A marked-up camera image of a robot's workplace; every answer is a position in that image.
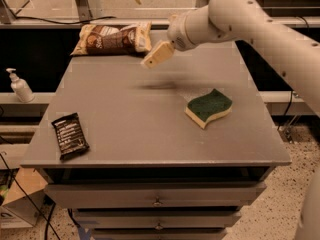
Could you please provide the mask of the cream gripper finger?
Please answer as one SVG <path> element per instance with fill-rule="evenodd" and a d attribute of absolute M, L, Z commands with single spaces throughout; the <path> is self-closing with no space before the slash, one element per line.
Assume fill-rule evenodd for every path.
<path fill-rule="evenodd" d="M 144 68 L 154 68 L 155 66 L 170 59 L 174 54 L 175 48 L 170 41 L 158 41 L 151 51 L 141 61 Z"/>

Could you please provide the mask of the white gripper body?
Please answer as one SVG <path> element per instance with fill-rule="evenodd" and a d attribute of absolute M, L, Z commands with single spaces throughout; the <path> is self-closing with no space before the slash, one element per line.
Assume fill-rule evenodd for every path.
<path fill-rule="evenodd" d="M 167 30 L 168 40 L 174 48 L 179 51 L 194 49 L 196 45 L 188 37 L 186 30 L 187 13 L 171 15 L 169 17 L 169 27 Z"/>

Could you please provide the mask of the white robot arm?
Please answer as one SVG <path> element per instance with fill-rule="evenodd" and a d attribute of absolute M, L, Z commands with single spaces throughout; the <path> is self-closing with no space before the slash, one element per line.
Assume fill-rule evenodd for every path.
<path fill-rule="evenodd" d="M 205 43 L 239 39 L 248 43 L 320 116 L 320 46 L 313 39 L 273 21 L 255 0 L 209 0 L 200 9 L 170 19 L 168 39 L 160 41 L 143 60 L 152 68 Z M 240 240 L 320 240 L 320 170 L 308 186 L 292 239 L 282 227 L 255 239 L 244 232 Z"/>

